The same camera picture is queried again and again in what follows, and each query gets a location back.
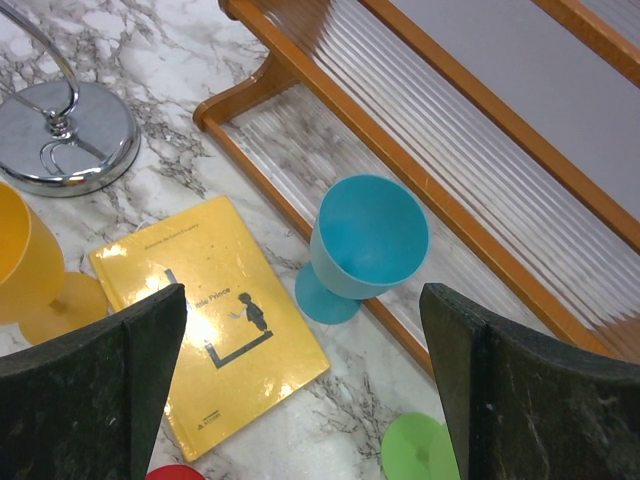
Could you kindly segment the orange plastic wine glass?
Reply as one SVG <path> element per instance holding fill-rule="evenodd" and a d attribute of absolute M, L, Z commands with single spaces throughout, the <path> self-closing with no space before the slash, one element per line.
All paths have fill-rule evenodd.
<path fill-rule="evenodd" d="M 59 243 L 20 194 L 1 185 L 1 323 L 38 345 L 107 316 L 100 283 L 65 269 Z"/>

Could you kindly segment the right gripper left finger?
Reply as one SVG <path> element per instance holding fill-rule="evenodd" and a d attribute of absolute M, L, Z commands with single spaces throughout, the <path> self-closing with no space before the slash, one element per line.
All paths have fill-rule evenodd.
<path fill-rule="evenodd" d="M 185 289 L 171 284 L 2 357 L 2 478 L 144 478 L 185 327 Z"/>

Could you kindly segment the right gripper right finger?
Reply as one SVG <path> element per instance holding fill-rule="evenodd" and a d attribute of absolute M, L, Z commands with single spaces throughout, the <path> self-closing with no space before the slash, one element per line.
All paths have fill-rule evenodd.
<path fill-rule="evenodd" d="M 461 478 L 638 478 L 638 365 L 441 283 L 424 285 L 419 310 Z"/>

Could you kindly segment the blue plastic wine glass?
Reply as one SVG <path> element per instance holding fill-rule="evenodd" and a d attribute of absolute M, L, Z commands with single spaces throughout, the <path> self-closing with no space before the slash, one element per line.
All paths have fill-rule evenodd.
<path fill-rule="evenodd" d="M 423 207 L 404 186 L 360 174 L 341 179 L 322 199 L 310 261 L 295 280 L 295 299 L 312 320 L 350 320 L 361 302 L 411 278 L 430 245 Z"/>

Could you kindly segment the green plastic wine glass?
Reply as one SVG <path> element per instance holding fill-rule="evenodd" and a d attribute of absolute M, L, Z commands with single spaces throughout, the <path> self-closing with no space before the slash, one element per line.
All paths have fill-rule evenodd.
<path fill-rule="evenodd" d="M 391 422 L 381 444 L 388 479 L 459 479 L 446 424 L 422 413 L 406 413 Z"/>

